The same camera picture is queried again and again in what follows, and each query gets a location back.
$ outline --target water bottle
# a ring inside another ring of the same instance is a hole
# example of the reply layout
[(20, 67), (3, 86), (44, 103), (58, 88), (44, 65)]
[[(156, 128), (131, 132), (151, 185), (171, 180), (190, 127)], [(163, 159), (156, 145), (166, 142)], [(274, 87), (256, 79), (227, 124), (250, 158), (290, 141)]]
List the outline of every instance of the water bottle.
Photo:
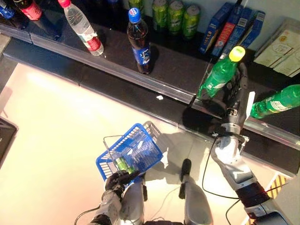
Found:
[(254, 103), (250, 115), (260, 119), (266, 115), (279, 113), (299, 105), (300, 84), (295, 84), (284, 88), (281, 92), (278, 92), (263, 101)]
[(29, 22), (26, 16), (15, 11), (12, 5), (5, 0), (0, 0), (0, 15), (18, 29), (26, 28)]
[(240, 46), (236, 46), (231, 50), (227, 58), (217, 62), (199, 89), (197, 97), (201, 98), (202, 90), (206, 90), (211, 98), (214, 97), (215, 94), (232, 79), (236, 72), (238, 62), (244, 57), (244, 55), (245, 49)]
[(83, 12), (73, 5), (71, 0), (58, 0), (58, 2), (64, 9), (68, 23), (89, 52), (94, 56), (101, 55), (104, 51), (103, 45)]
[(34, 0), (14, 0), (19, 9), (52, 39), (57, 40), (61, 32), (48, 20)]
[(140, 10), (132, 8), (128, 12), (129, 24), (127, 28), (128, 39), (132, 45), (137, 67), (142, 74), (149, 74), (150, 46), (148, 37), (148, 26), (141, 19)]

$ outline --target store shelf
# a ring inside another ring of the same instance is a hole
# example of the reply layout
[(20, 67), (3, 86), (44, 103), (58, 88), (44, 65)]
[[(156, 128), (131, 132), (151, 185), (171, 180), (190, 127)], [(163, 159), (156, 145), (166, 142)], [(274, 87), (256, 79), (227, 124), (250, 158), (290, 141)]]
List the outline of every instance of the store shelf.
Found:
[[(191, 42), (184, 42), (181, 37), (171, 38), (156, 33), (152, 29), (151, 19), (146, 17), (146, 22), (149, 25), (151, 53), (156, 61), (153, 72), (150, 75), (142, 75), (137, 72), (135, 59), (126, 35), (126, 13), (120, 15), (121, 23), (117, 25), (111, 24), (109, 19), (105, 19), (105, 15), (100, 15), (99, 18), (97, 17), (98, 19), (91, 20), (101, 24), (92, 24), (104, 42), (105, 55), (101, 57), (94, 57), (87, 51), (78, 36), (70, 28), (62, 9), (57, 4), (48, 7), (45, 14), (50, 21), (62, 30), (62, 36), (57, 41), (51, 40), (39, 27), (32, 23), (30, 23), (29, 30), (16, 30), (7, 25), (1, 25), (0, 31), (21, 40), (25, 39), (24, 41), (27, 42), (29, 42), (28, 37), (30, 37), (30, 41), (36, 46), (187, 105), (193, 101), (210, 61), (215, 62), (215, 59), (211, 59), (208, 55), (201, 55), (198, 52), (197, 48), (202, 36), (200, 33), (197, 33), (196, 38)], [(253, 52), (248, 51), (244, 62), (248, 68), (249, 90), (256, 91), (257, 99), (262, 99), (266, 96), (266, 93), (278, 91), (291, 82), (289, 77), (252, 63), (252, 60)], [(193, 108), (218, 117), (218, 114), (210, 112), (197, 101), (193, 104)], [(287, 138), (284, 143), (300, 149), (299, 144), (294, 141), (295, 137), (297, 138), (300, 135), (299, 124), (300, 110), (293, 109), (269, 116), (263, 120), (252, 119), (251, 122), (246, 122), (245, 127), (276, 141), (281, 141), (282, 135), (290, 136), (292, 138)], [(268, 128), (273, 126), (278, 127), (280, 132), (272, 134), (273, 129)]]
[[(183, 102), (165, 95), (162, 95), (163, 99), (160, 98), (159, 100), (156, 98), (159, 95), (158, 92), (15, 38), (8, 44), (4, 54), (12, 60), (73, 81), (81, 87), (107, 96), (174, 126), (205, 136), (207, 139), (210, 136), (210, 127), (220, 123), (220, 119), (215, 116), (187, 107), (187, 104)], [(300, 165), (300, 151), (286, 146), (283, 142), (275, 142), (245, 129), (242, 130), (242, 134), (251, 140), (246, 145), (242, 155), (289, 176), (297, 174)]]

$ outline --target blue box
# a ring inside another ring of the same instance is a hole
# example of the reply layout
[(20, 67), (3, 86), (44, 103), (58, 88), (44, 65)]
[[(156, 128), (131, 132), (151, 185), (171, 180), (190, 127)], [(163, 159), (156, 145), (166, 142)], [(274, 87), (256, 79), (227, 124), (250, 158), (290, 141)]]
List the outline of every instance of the blue box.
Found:
[(228, 18), (234, 4), (226, 2), (213, 16), (201, 42), (199, 51), (203, 54), (210, 48), (218, 35), (219, 29)]
[(240, 42), (240, 46), (247, 49), (249, 45), (257, 38), (263, 27), (263, 21), (266, 14), (263, 11), (258, 11), (252, 26), (249, 28), (248, 32), (244, 35)]
[(233, 29), (235, 28), (236, 24), (240, 19), (240, 15), (242, 14), (243, 6), (235, 5), (233, 10), (230, 13), (228, 20), (225, 23), (224, 28), (222, 29), (221, 34), (219, 35), (215, 47), (212, 50), (212, 55), (219, 56), (224, 48), (227, 40), (229, 39)]
[(235, 26), (232, 34), (230, 35), (227, 41), (227, 44), (223, 49), (221, 59), (224, 59), (229, 54), (229, 52), (233, 49), (233, 47), (237, 45), (238, 41), (242, 38), (247, 27), (249, 26), (252, 17), (253, 17), (253, 10), (247, 7), (244, 8), (238, 24)]

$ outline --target red bottle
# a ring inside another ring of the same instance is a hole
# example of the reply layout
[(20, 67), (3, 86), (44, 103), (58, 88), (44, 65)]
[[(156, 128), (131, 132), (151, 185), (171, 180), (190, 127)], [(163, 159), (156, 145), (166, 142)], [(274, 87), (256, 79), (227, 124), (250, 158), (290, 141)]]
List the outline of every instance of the red bottle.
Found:
[(57, 40), (61, 36), (61, 33), (48, 20), (40, 6), (34, 0), (14, 0), (14, 3), (31, 21), (48, 36), (51, 36), (52, 39)]

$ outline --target cable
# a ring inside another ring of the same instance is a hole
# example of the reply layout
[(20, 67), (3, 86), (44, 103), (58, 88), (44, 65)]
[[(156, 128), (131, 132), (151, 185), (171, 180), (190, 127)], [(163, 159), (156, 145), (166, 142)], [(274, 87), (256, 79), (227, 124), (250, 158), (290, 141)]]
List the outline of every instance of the cable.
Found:
[[(272, 188), (272, 189), (270, 189), (270, 190), (267, 190), (266, 192), (272, 191), (272, 190), (277, 189), (277, 188), (281, 188), (281, 187), (283, 187), (283, 186), (285, 186), (285, 185), (287, 185), (287, 184), (288, 184), (288, 183), (283, 184), (283, 185), (280, 185), (280, 186), (278, 186), (278, 187), (274, 187), (274, 188)], [(228, 214), (229, 210), (231, 210), (232, 207), (235, 206), (235, 204), (238, 203), (239, 201), (240, 201), (240, 200), (237, 200), (233, 205), (231, 205), (231, 206), (227, 209), (227, 211), (226, 211), (226, 213), (225, 213), (225, 217), (226, 217), (227, 222), (228, 222), (229, 225), (231, 225), (231, 223), (229, 222), (229, 219), (228, 219), (227, 214)]]
[(94, 209), (86, 210), (86, 211), (80, 213), (79, 216), (77, 216), (76, 220), (74, 221), (74, 225), (77, 224), (77, 221), (78, 221), (78, 220), (80, 219), (80, 217), (82, 217), (84, 214), (89, 213), (89, 212), (92, 212), (92, 211), (95, 211), (95, 210), (98, 210), (99, 208), (100, 208), (100, 205), (99, 205), (98, 207), (94, 208)]
[(158, 214), (159, 211), (162, 209), (162, 207), (163, 207), (163, 205), (164, 205), (164, 203), (165, 203), (165, 200), (167, 199), (167, 197), (169, 196), (169, 194), (172, 193), (173, 191), (176, 191), (178, 188), (180, 188), (180, 187), (177, 187), (177, 188), (173, 189), (172, 191), (170, 191), (170, 192), (165, 196), (165, 199), (163, 200), (163, 203), (161, 204), (159, 210), (157, 210), (157, 212), (151, 217), (150, 220), (153, 220), (153, 217), (155, 217), (156, 214)]
[(231, 223), (229, 222), (229, 219), (228, 219), (228, 217), (227, 217), (227, 214), (228, 214), (229, 210), (231, 210), (232, 207), (235, 206), (235, 204), (238, 203), (239, 201), (240, 201), (240, 200), (237, 200), (234, 204), (232, 204), (232, 205), (227, 209), (227, 211), (226, 211), (226, 213), (225, 213), (225, 217), (226, 217), (227, 222), (229, 223), (229, 225), (231, 225)]
[(155, 219), (153, 219), (152, 221), (156, 220), (156, 219), (162, 219), (162, 220), (165, 220), (163, 217), (157, 217)]
[(203, 189), (204, 191), (206, 191), (207, 193), (210, 193), (210, 194), (212, 194), (212, 195), (216, 195), (216, 196), (219, 196), (219, 197), (229, 198), (229, 199), (239, 199), (239, 198), (237, 198), (237, 197), (228, 197), (228, 196), (224, 196), (224, 195), (218, 195), (218, 194), (216, 194), (216, 193), (213, 193), (213, 192), (210, 192), (210, 191), (205, 190), (205, 188), (204, 188), (204, 186), (203, 186), (204, 178), (205, 178), (205, 172), (206, 172), (206, 168), (207, 168), (207, 164), (208, 164), (208, 160), (209, 160), (209, 158), (210, 158), (210, 153), (211, 153), (212, 148), (213, 148), (214, 145), (215, 145), (216, 140), (217, 140), (217, 137), (215, 137), (215, 140), (214, 140), (214, 142), (212, 143), (212, 146), (211, 146), (211, 148), (210, 148), (210, 152), (209, 152), (208, 157), (207, 157), (207, 160), (206, 160), (205, 169), (204, 169), (204, 173), (203, 173), (203, 177), (202, 177), (202, 189)]

